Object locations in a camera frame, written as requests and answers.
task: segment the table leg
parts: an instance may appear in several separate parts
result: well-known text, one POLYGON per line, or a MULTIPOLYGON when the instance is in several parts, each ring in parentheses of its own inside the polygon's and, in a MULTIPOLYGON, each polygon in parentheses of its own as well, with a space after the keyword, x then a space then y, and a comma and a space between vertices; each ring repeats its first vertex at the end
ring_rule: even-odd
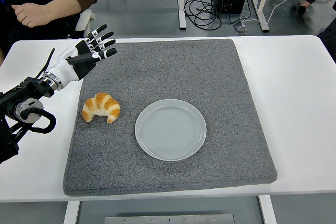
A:
POLYGON ((177 0, 177 1, 178 1, 180 30, 185 30, 186 29, 186 22, 185 22, 185 14, 184 14, 184 11, 183 11, 184 0, 177 0))
POLYGON ((259 195, 258 197, 264 224, 277 224, 270 196, 259 195))
POLYGON ((80 201, 69 201, 64 217, 64 224, 76 224, 80 201))
POLYGON ((254 6, 254 9, 256 11, 258 20, 260 21, 259 24, 260 24, 261 30, 264 31, 264 32, 267 32, 267 31, 269 31, 269 27, 268 27, 268 24, 266 22, 264 13, 262 12, 263 7, 265 5, 265 2, 266 2, 266 0, 252 0, 252 3, 253 3, 253 6, 254 6))

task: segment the white plate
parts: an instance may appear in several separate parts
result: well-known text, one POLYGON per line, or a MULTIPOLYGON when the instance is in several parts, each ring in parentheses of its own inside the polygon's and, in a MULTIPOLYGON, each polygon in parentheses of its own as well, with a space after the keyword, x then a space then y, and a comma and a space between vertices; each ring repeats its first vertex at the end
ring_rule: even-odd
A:
POLYGON ((148 105, 135 123, 135 137, 152 157, 178 161, 195 154, 204 143, 206 124, 191 104, 165 99, 148 105))

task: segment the gray felt mat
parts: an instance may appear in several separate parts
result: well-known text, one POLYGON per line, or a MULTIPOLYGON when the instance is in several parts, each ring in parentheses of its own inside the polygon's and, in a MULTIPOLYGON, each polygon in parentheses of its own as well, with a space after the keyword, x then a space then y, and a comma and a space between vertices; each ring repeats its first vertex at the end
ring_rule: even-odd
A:
POLYGON ((118 53, 85 77, 64 192, 95 196, 197 190, 272 183, 277 178, 250 90, 230 39, 116 44, 118 53), (120 103, 112 124, 81 117, 89 97, 106 92, 120 103), (134 126, 140 112, 179 99, 202 113, 207 136, 193 156, 175 162, 149 156, 134 126))

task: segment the robotic arm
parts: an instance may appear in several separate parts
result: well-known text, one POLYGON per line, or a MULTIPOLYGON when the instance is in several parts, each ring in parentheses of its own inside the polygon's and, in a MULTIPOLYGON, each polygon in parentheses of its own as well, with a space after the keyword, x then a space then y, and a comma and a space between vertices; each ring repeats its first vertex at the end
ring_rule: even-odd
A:
POLYGON ((106 28, 107 25, 103 25, 87 37, 76 40, 41 78, 40 74, 35 78, 28 77, 5 94, 0 93, 0 164, 18 154, 18 142, 28 131, 47 134, 54 129, 56 118, 44 110, 39 101, 41 97, 51 97, 55 90, 81 80, 96 66, 96 62, 117 53, 115 48, 105 50, 115 43, 115 40, 104 42, 113 32, 96 38, 106 28), (9 127, 6 116, 17 123, 9 127), (44 129, 33 127, 42 116, 50 121, 49 125, 44 129))

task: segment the desk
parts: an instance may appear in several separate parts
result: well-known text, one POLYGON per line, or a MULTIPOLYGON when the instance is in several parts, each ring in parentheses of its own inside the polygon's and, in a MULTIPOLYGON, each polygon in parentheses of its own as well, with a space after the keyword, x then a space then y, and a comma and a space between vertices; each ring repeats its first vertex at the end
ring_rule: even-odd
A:
MULTIPOLYGON (((47 135, 28 132, 19 142, 19 155, 0 165, 0 201, 335 192, 336 65, 322 42, 315 36, 229 38, 236 45, 278 171, 274 183, 168 193, 66 196, 62 181, 81 87, 81 81, 76 81, 56 91, 53 97, 41 99, 45 110, 56 117, 56 127, 47 135)), ((189 39, 214 38, 117 39, 117 43, 189 39)), ((0 90, 6 92, 27 76, 34 77, 55 48, 52 66, 71 43, 71 40, 17 42, 0 68, 0 90)), ((40 120, 36 126, 45 126, 42 124, 40 120)))

